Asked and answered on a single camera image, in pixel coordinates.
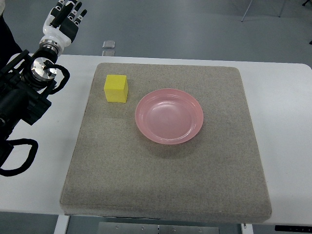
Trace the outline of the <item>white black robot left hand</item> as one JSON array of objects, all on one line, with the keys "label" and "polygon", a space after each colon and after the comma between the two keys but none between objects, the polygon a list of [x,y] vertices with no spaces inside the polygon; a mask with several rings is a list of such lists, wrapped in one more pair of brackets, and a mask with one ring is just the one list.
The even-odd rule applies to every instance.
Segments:
[{"label": "white black robot left hand", "polygon": [[61,55],[64,48],[75,40],[79,25],[87,13],[86,9],[79,13],[81,6],[82,2],[78,0],[59,0],[44,22],[44,36],[39,46]]}]

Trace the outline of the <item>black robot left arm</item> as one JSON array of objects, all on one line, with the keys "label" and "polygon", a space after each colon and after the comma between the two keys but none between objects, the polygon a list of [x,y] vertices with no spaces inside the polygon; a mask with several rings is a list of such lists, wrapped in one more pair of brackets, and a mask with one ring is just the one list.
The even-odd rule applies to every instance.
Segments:
[{"label": "black robot left arm", "polygon": [[20,120],[29,125],[38,121],[51,106],[48,100],[64,88],[70,78],[69,71],[57,64],[61,47],[45,39],[31,56],[24,50],[0,71],[0,163],[3,165],[15,146],[28,145],[25,162],[16,169],[1,169],[1,176],[16,176],[30,168],[38,143],[34,139],[10,140],[9,136]]}]

